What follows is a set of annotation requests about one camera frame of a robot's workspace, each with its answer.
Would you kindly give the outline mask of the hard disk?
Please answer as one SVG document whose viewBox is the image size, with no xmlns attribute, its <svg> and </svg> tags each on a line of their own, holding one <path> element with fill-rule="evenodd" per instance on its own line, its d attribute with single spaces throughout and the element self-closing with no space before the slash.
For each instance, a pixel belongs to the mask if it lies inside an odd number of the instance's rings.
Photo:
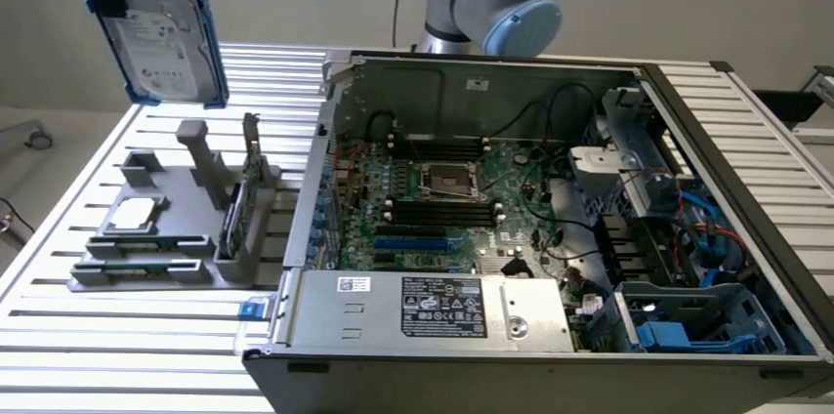
<svg viewBox="0 0 834 414">
<path fill-rule="evenodd" d="M 229 88 L 209 0 L 83 0 L 131 103 L 222 108 Z"/>
</svg>

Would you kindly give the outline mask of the blue plastic disk bay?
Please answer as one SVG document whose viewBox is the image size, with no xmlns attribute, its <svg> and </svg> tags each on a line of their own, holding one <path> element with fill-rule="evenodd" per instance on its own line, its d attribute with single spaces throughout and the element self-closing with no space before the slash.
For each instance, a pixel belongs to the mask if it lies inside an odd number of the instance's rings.
<svg viewBox="0 0 834 414">
<path fill-rule="evenodd" d="M 627 345 L 639 352 L 787 355 L 809 350 L 779 303 L 740 283 L 688 288 L 624 282 L 613 291 L 613 310 Z"/>
</svg>

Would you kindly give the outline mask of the silver CPU chip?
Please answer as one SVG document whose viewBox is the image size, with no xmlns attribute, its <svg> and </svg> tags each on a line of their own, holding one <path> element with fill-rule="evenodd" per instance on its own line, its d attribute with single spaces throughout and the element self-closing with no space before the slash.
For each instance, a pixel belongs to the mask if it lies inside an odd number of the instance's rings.
<svg viewBox="0 0 834 414">
<path fill-rule="evenodd" d="M 106 228 L 117 231 L 145 229 L 165 207 L 163 196 L 126 197 L 109 216 Z"/>
</svg>

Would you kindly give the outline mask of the green graphics card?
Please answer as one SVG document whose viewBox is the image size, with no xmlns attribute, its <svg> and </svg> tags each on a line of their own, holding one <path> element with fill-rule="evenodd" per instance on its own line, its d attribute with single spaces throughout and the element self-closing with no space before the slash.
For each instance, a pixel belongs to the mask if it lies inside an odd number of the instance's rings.
<svg viewBox="0 0 834 414">
<path fill-rule="evenodd" d="M 221 260 L 232 260 L 238 255 L 252 221 L 257 190 L 265 185 L 268 167 L 260 150 L 257 123 L 258 116 L 246 113 L 242 120 L 246 157 L 241 179 L 233 187 L 232 202 L 220 229 L 218 258 Z"/>
</svg>

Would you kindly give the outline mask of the grey parts rack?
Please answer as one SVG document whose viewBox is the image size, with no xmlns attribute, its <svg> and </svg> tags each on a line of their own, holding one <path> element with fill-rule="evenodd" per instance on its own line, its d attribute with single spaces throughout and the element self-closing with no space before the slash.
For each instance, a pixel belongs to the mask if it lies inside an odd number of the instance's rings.
<svg viewBox="0 0 834 414">
<path fill-rule="evenodd" d="M 206 144 L 206 125 L 201 120 L 185 120 L 175 131 L 177 142 L 191 157 L 189 166 L 166 166 L 150 150 L 134 150 L 126 156 L 119 172 L 125 179 L 118 195 L 93 234 L 105 235 L 208 235 L 212 247 L 158 250 L 87 245 L 77 262 L 166 262 L 197 260 L 201 275 L 118 275 L 103 273 L 71 274 L 67 288 L 73 292 L 167 291 L 194 289 L 244 289 L 254 284 L 260 252 L 268 219 L 277 192 L 278 168 L 269 165 L 265 185 L 257 190 L 254 209 L 245 243 L 232 260 L 218 258 L 218 235 L 232 202 L 234 184 L 241 179 L 242 165 L 225 164 L 220 152 Z M 141 230 L 110 230 L 109 216 L 126 197 L 163 196 L 166 207 L 157 213 L 151 225 Z"/>
</svg>

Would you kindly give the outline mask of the green RAM stick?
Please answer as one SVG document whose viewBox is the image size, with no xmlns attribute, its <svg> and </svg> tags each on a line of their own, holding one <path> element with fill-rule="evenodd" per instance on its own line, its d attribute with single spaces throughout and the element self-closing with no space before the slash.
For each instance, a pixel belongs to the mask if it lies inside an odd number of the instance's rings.
<svg viewBox="0 0 834 414">
<path fill-rule="evenodd" d="M 166 262 L 79 262 L 71 267 L 71 274 L 103 273 L 118 275 L 201 275 L 202 264 L 197 260 L 171 260 Z"/>
<path fill-rule="evenodd" d="M 91 237 L 86 241 L 86 244 L 158 250 L 213 246 L 212 239 L 208 235 L 105 235 Z"/>
</svg>

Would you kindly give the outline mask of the black RAM slot bank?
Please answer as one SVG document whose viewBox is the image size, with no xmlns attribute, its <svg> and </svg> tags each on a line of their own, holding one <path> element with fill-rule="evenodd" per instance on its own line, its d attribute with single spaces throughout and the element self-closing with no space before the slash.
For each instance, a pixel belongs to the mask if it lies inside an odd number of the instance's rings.
<svg viewBox="0 0 834 414">
<path fill-rule="evenodd" d="M 396 160 L 470 162 L 485 153 L 477 141 L 393 140 L 385 144 L 388 155 Z"/>
<path fill-rule="evenodd" d="M 505 214 L 500 202 L 388 200 L 381 219 L 398 226 L 493 228 L 505 219 Z"/>
</svg>

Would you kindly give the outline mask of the CPU socket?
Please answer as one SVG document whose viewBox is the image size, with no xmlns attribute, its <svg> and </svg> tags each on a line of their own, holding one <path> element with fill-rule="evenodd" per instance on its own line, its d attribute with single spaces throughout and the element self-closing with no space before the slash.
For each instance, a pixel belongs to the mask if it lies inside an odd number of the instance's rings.
<svg viewBox="0 0 834 414">
<path fill-rule="evenodd" d="M 420 200 L 481 201 L 472 162 L 422 162 L 417 170 Z"/>
</svg>

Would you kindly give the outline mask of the blue case latch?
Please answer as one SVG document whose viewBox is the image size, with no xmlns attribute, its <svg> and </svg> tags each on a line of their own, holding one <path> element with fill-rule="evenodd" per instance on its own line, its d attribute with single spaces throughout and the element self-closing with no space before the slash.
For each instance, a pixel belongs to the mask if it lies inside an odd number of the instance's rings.
<svg viewBox="0 0 834 414">
<path fill-rule="evenodd" d="M 254 297 L 240 303 L 237 309 L 238 321 L 261 321 L 268 318 L 272 300 L 268 297 Z"/>
</svg>

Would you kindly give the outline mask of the green motherboard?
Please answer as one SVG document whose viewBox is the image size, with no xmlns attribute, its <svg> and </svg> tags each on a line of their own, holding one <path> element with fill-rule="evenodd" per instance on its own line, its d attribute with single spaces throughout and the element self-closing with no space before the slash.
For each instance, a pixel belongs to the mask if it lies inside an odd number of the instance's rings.
<svg viewBox="0 0 834 414">
<path fill-rule="evenodd" d="M 341 135 L 328 150 L 313 222 L 322 270 L 549 277 L 584 255 L 590 225 L 556 194 L 556 142 Z"/>
</svg>

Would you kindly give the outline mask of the blue expansion slot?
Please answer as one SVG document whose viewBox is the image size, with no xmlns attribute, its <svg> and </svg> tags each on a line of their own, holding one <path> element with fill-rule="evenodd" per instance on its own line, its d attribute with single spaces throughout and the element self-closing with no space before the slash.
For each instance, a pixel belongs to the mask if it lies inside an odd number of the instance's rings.
<svg viewBox="0 0 834 414">
<path fill-rule="evenodd" d="M 449 242 L 446 239 L 376 238 L 373 240 L 373 248 L 385 250 L 446 251 Z"/>
</svg>

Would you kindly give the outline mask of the open black PC case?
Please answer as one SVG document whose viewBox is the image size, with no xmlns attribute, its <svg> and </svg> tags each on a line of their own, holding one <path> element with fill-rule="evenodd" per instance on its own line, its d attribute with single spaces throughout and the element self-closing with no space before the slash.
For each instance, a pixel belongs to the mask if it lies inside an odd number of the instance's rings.
<svg viewBox="0 0 834 414">
<path fill-rule="evenodd" d="M 834 172 L 719 63 L 340 51 L 274 414 L 834 408 Z"/>
</svg>

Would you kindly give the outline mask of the silver power supply unit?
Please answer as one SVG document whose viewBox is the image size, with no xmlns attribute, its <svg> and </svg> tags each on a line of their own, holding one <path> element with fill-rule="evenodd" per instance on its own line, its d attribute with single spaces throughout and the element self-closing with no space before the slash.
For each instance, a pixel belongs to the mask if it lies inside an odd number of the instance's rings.
<svg viewBox="0 0 834 414">
<path fill-rule="evenodd" d="M 465 273 L 293 270 L 270 341 L 296 353 L 568 353 L 552 279 Z"/>
</svg>

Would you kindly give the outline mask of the silver metal drive cage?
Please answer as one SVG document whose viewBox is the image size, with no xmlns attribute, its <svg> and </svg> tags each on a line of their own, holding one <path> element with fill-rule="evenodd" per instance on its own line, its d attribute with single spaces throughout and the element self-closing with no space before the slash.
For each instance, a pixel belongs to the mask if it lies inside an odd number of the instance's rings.
<svg viewBox="0 0 834 414">
<path fill-rule="evenodd" d="M 597 212 L 637 217 L 673 216 L 681 207 L 679 170 L 663 157 L 648 124 L 656 114 L 639 88 L 618 87 L 601 97 L 601 113 L 569 150 L 572 172 Z"/>
</svg>

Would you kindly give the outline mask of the black bracket with rail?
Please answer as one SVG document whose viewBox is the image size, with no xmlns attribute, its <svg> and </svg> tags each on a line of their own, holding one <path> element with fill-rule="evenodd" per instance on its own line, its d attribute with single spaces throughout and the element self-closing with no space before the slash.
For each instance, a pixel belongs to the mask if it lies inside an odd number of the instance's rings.
<svg viewBox="0 0 834 414">
<path fill-rule="evenodd" d="M 817 109 L 834 108 L 834 66 L 816 65 L 813 74 L 799 90 L 753 90 L 757 99 L 787 128 L 807 122 Z"/>
</svg>

